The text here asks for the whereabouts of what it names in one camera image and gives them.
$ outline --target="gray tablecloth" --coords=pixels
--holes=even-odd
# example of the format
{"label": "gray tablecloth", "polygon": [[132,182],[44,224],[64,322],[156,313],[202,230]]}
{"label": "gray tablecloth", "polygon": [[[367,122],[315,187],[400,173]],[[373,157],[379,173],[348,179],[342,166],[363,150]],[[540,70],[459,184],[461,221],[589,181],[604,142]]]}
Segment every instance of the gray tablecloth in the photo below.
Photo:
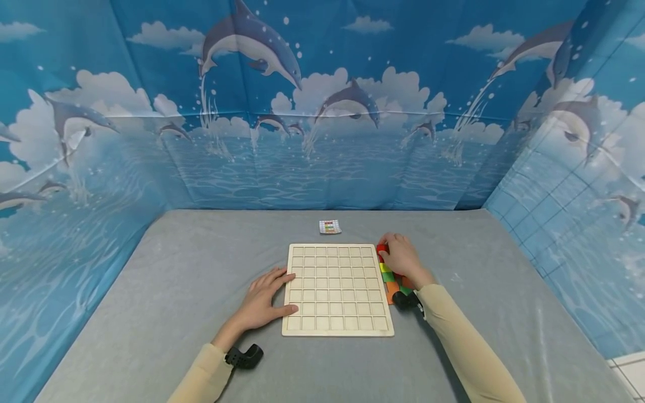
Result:
{"label": "gray tablecloth", "polygon": [[[342,233],[319,235],[318,220]],[[529,402],[629,402],[504,228],[486,211],[173,211],[146,233],[37,402],[164,402],[250,281],[295,242],[405,233]],[[295,338],[274,322],[221,402],[463,402],[433,331],[392,307],[393,338]]]}

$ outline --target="right hand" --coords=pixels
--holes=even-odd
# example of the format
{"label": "right hand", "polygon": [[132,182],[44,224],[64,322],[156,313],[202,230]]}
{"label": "right hand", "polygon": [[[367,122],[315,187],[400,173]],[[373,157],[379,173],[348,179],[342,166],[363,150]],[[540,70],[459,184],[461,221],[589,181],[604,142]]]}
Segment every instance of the right hand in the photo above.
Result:
{"label": "right hand", "polygon": [[385,264],[395,273],[408,277],[420,290],[427,284],[436,284],[434,276],[423,267],[419,254],[409,238],[400,233],[383,235],[379,244],[387,244],[390,252],[380,251]]}

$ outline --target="tiled wall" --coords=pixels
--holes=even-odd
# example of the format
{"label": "tiled wall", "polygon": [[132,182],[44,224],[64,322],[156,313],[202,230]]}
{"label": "tiled wall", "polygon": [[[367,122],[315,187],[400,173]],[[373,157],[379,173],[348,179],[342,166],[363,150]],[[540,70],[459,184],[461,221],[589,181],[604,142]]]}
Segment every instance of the tiled wall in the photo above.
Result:
{"label": "tiled wall", "polygon": [[636,402],[645,402],[645,351],[608,360]]}

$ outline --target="stack of blocks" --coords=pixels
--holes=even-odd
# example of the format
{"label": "stack of blocks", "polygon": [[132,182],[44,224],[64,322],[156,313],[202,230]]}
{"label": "stack of blocks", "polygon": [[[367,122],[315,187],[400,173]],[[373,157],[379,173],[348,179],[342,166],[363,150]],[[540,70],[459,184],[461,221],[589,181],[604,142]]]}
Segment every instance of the stack of blocks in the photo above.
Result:
{"label": "stack of blocks", "polygon": [[388,296],[388,304],[392,305],[392,297],[397,291],[403,292],[406,296],[412,292],[414,286],[408,277],[394,273],[383,261],[381,251],[390,252],[390,249],[385,244],[376,245],[376,254],[379,257],[379,267],[381,268],[381,277],[385,283],[386,294]]}

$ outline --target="beige sleeve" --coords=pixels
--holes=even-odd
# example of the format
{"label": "beige sleeve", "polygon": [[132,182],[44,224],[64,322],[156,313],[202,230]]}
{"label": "beige sleeve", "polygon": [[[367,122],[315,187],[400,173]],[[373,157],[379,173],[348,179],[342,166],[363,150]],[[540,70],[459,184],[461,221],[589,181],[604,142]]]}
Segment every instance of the beige sleeve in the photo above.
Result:
{"label": "beige sleeve", "polygon": [[499,357],[459,309],[448,291],[429,284],[418,292],[426,320],[437,332],[448,358],[473,403],[525,403]]}
{"label": "beige sleeve", "polygon": [[225,356],[212,344],[204,345],[168,403],[215,402],[233,370],[233,366],[224,361]]}

